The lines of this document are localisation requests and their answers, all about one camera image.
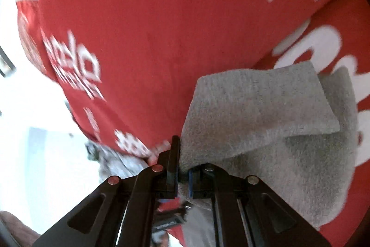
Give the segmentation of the grey knit sweater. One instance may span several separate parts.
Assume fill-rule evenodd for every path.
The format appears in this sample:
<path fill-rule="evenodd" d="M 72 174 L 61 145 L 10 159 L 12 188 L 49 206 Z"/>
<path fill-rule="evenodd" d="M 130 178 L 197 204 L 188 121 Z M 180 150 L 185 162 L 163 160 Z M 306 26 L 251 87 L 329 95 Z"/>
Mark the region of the grey knit sweater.
<path fill-rule="evenodd" d="M 310 61 L 206 75 L 181 133 L 179 191 L 193 204 L 188 246 L 217 246 L 210 199 L 189 196 L 190 169 L 259 177 L 317 231 L 340 213 L 352 181 L 358 111 L 347 68 L 318 75 Z"/>

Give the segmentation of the red back cushion white print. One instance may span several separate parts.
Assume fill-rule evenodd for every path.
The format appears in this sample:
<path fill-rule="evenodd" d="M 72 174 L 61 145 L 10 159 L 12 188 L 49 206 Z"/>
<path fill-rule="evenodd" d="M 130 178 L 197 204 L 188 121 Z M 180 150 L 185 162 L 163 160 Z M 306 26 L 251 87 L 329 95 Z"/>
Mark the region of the red back cushion white print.
<path fill-rule="evenodd" d="M 93 141 L 147 159 L 184 123 L 197 79 L 251 68 L 330 0 L 20 0 L 29 61 Z"/>

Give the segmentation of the red seat cushion white print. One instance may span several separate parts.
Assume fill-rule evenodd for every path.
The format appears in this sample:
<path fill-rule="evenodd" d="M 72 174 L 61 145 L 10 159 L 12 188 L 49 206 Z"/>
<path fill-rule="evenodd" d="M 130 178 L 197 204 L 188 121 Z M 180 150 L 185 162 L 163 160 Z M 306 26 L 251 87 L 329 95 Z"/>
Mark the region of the red seat cushion white print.
<path fill-rule="evenodd" d="M 259 175 L 311 225 L 344 207 L 355 170 L 354 67 L 369 85 L 366 0 L 159 0 L 156 112 L 182 168 Z"/>

